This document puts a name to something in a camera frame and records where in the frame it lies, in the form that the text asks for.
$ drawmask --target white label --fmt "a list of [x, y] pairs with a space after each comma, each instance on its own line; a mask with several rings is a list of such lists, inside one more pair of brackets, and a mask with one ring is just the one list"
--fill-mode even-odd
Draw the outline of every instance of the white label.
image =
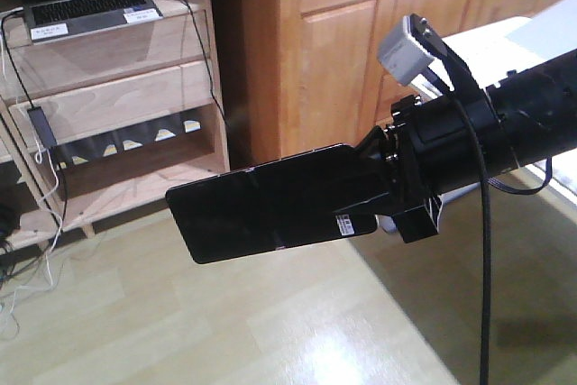
[[348, 215], [337, 215], [336, 223], [339, 224], [339, 230], [342, 236], [354, 234], [353, 223], [351, 223], [351, 218], [349, 218]]
[[66, 23], [53, 24], [52, 26], [37, 27], [30, 30], [30, 36], [33, 41], [41, 40], [43, 38], [50, 38], [52, 36], [68, 35], [69, 28]]
[[129, 24], [139, 22], [149, 22], [150, 20], [156, 20], [157, 18], [160, 18], [160, 16], [159, 13], [154, 8], [124, 14], [124, 19]]

